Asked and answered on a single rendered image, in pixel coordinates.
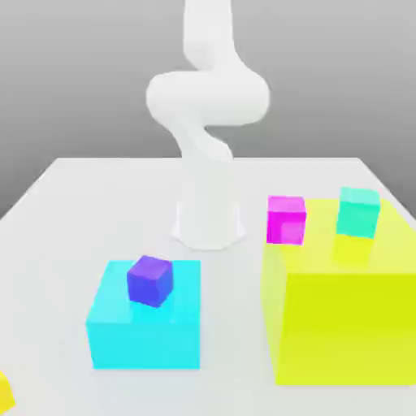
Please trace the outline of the small magenta cube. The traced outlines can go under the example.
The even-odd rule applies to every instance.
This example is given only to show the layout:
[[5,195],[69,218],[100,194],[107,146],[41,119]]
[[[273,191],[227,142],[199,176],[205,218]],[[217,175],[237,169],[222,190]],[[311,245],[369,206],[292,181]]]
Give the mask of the small magenta cube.
[[302,245],[306,216],[303,197],[270,195],[267,202],[266,242],[275,245]]

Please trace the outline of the small purple cube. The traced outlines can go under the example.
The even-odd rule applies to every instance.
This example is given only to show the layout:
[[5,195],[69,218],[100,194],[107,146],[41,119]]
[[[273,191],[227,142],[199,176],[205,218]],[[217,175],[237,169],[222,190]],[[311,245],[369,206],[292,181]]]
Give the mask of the small purple cube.
[[173,289],[173,263],[143,255],[127,273],[129,299],[159,307]]

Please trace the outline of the small teal cube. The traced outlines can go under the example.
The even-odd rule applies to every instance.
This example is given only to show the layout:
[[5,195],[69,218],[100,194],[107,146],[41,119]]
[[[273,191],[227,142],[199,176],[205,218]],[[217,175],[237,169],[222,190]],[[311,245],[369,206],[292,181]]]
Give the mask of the small teal cube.
[[368,188],[342,187],[336,233],[373,239],[380,207],[381,201],[377,191]]

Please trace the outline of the small yellow cube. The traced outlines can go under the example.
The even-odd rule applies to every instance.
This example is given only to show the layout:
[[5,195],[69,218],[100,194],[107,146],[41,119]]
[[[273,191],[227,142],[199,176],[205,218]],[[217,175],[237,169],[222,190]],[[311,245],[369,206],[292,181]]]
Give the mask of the small yellow cube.
[[0,416],[15,406],[8,378],[0,371]]

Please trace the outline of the large cyan box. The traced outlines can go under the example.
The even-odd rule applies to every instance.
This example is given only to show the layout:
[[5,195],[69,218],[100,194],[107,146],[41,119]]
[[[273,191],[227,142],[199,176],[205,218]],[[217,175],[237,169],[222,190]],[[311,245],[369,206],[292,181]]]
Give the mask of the large cyan box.
[[86,319],[90,355],[101,370],[200,367],[201,262],[173,262],[172,293],[158,308],[129,300],[132,260],[110,261]]

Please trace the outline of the large yellow-green box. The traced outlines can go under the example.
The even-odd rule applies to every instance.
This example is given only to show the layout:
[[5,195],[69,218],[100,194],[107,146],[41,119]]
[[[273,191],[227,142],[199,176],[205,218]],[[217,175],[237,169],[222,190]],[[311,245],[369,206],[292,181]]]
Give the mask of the large yellow-green box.
[[261,300],[278,385],[416,385],[416,229],[382,200],[371,239],[310,199],[302,245],[266,244]]

